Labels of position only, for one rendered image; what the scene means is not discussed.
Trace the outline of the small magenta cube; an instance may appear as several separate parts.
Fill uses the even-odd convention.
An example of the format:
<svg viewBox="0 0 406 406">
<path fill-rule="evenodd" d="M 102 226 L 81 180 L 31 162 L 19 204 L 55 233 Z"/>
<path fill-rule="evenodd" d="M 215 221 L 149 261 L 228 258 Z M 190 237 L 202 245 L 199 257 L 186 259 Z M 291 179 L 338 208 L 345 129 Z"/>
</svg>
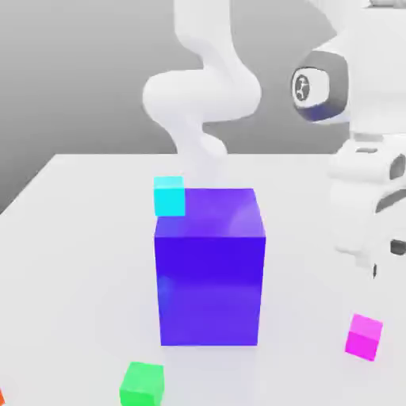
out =
<svg viewBox="0 0 406 406">
<path fill-rule="evenodd" d="M 373 362 L 381 339 L 383 323 L 355 313 L 350 322 L 345 352 Z"/>
</svg>

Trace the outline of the large purple box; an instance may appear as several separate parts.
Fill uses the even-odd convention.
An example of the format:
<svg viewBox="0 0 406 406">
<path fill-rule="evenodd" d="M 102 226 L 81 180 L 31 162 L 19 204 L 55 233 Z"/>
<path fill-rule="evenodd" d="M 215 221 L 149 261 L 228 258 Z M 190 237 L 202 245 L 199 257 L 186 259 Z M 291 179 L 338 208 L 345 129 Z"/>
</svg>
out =
<svg viewBox="0 0 406 406">
<path fill-rule="evenodd" d="M 164 346 L 255 346 L 266 232 L 252 189 L 187 189 L 155 235 Z"/>
</svg>

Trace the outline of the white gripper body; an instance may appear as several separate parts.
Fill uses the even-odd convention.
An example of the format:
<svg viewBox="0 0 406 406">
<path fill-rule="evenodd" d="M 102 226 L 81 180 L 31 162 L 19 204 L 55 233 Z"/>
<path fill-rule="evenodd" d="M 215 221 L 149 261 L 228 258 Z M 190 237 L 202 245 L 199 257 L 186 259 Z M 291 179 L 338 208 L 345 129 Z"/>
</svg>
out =
<svg viewBox="0 0 406 406">
<path fill-rule="evenodd" d="M 406 240 L 406 183 L 334 181 L 331 226 L 337 251 L 373 266 L 392 239 Z"/>
</svg>

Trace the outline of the small cyan cube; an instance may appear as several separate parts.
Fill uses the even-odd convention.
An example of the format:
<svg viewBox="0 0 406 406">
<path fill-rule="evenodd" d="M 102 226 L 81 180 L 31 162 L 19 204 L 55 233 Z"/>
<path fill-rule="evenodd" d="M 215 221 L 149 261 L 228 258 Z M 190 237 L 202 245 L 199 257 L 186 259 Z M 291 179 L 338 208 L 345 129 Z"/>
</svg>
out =
<svg viewBox="0 0 406 406">
<path fill-rule="evenodd" d="M 154 208 L 157 217 L 186 214 L 186 194 L 182 176 L 154 177 Z"/>
</svg>

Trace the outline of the small green cube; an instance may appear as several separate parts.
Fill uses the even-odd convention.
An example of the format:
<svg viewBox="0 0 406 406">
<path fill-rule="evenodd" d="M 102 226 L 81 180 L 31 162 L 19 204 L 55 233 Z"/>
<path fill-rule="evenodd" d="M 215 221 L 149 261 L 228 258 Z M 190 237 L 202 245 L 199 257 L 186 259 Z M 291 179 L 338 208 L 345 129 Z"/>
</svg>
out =
<svg viewBox="0 0 406 406">
<path fill-rule="evenodd" d="M 131 362 L 119 389 L 121 406 L 161 406 L 164 394 L 162 365 Z"/>
</svg>

